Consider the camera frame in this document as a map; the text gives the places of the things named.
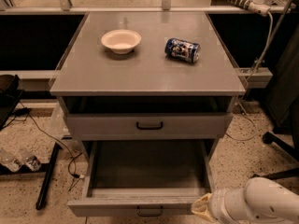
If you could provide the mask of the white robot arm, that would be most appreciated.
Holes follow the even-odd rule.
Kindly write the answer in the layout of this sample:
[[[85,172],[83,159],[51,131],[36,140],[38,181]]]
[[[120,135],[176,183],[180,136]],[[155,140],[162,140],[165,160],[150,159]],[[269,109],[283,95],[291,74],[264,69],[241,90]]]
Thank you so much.
[[[217,189],[196,200],[192,213],[205,221],[239,224],[298,224],[299,196],[263,177],[250,179],[240,189]]]

